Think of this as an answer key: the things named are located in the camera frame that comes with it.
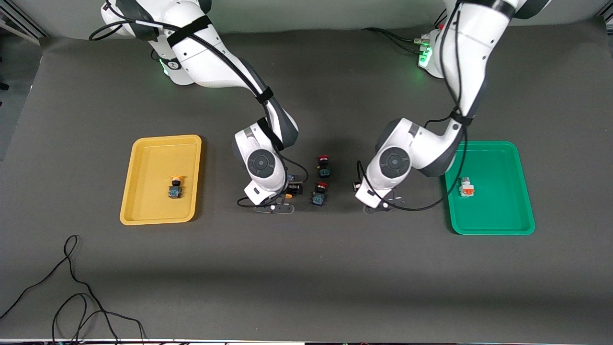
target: velcro strap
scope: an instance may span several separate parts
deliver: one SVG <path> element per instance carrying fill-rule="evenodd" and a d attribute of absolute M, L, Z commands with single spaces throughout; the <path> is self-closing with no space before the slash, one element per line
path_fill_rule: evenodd
<path fill-rule="evenodd" d="M 283 147 L 283 142 L 276 136 L 275 132 L 272 131 L 270 126 L 268 125 L 268 121 L 266 121 L 265 117 L 262 117 L 257 121 L 257 125 L 260 126 L 260 129 L 266 136 L 270 139 L 270 142 L 276 147 L 277 150 L 283 151 L 285 147 Z"/>
<path fill-rule="evenodd" d="M 193 35 L 202 29 L 206 29 L 210 24 L 212 24 L 211 20 L 207 16 L 203 15 L 202 17 L 192 21 L 190 24 L 176 30 L 175 33 L 167 38 L 170 48 L 189 37 L 189 35 Z"/>
<path fill-rule="evenodd" d="M 272 93 L 272 90 L 270 89 L 270 87 L 266 87 L 266 90 L 264 90 L 261 94 L 256 96 L 256 100 L 258 102 L 260 102 L 260 104 L 264 104 L 264 102 L 268 101 L 269 99 L 272 98 L 272 96 L 274 96 L 275 94 Z"/>
<path fill-rule="evenodd" d="M 515 15 L 515 7 L 504 0 L 459 0 L 459 2 L 490 7 L 510 19 Z"/>
<path fill-rule="evenodd" d="M 455 107 L 454 110 L 451 111 L 451 114 L 449 114 L 449 117 L 454 119 L 454 121 L 456 121 L 457 123 L 461 124 L 464 127 L 470 126 L 470 124 L 473 122 L 472 118 L 462 116 L 462 114 L 460 113 L 457 107 Z"/>

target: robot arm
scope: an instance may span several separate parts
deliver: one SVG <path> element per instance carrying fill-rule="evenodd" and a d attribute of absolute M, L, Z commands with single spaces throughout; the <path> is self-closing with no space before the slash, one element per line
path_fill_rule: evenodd
<path fill-rule="evenodd" d="M 472 121 L 485 84 L 489 56 L 514 15 L 530 18 L 550 0 L 444 0 L 449 13 L 443 30 L 417 40 L 424 46 L 419 66 L 444 78 L 456 107 L 442 136 L 405 119 L 390 122 L 356 198 L 375 208 L 408 175 L 411 167 L 428 177 L 453 164 L 464 127 Z"/>
<path fill-rule="evenodd" d="M 101 12 L 107 24 L 121 20 L 114 11 L 128 18 L 156 21 L 179 28 L 195 25 L 199 20 L 203 22 L 198 27 L 200 30 L 194 34 L 221 52 L 246 77 L 249 85 L 211 49 L 190 37 L 174 39 L 175 30 L 131 23 L 123 26 L 118 33 L 149 42 L 160 56 L 171 80 L 179 85 L 196 83 L 211 88 L 243 87 L 254 93 L 264 106 L 266 117 L 236 133 L 232 147 L 252 178 L 245 193 L 251 202 L 258 205 L 286 188 L 286 172 L 278 151 L 295 143 L 298 126 L 249 63 L 234 56 L 210 21 L 203 20 L 210 8 L 210 0 L 108 0 Z"/>

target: black tabletop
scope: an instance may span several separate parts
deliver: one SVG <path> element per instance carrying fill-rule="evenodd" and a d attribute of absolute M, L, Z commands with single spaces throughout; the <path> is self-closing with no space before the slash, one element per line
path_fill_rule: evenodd
<path fill-rule="evenodd" d="M 77 234 L 77 276 L 149 338 L 611 343 L 613 61 L 602 19 L 509 28 L 490 59 L 469 137 L 518 147 L 536 221 L 521 237 L 455 235 L 445 204 L 362 212 L 355 162 L 372 157 L 385 125 L 452 108 L 416 56 L 366 31 L 223 38 L 296 119 L 286 156 L 311 174 L 330 156 L 327 204 L 303 196 L 292 215 L 235 205 L 249 177 L 232 136 L 264 115 L 248 90 L 176 86 L 145 42 L 46 39 L 0 168 L 0 309 Z M 176 134 L 206 144 L 197 217 L 122 225 L 132 144 Z M 399 192 L 422 206 L 443 189 L 412 172 Z M 79 291 L 61 268 L 0 321 L 0 338 L 50 337 L 55 311 Z M 75 302 L 61 314 L 64 335 L 81 312 Z M 130 322 L 115 329 L 138 337 Z M 110 333 L 98 319 L 87 336 Z"/>

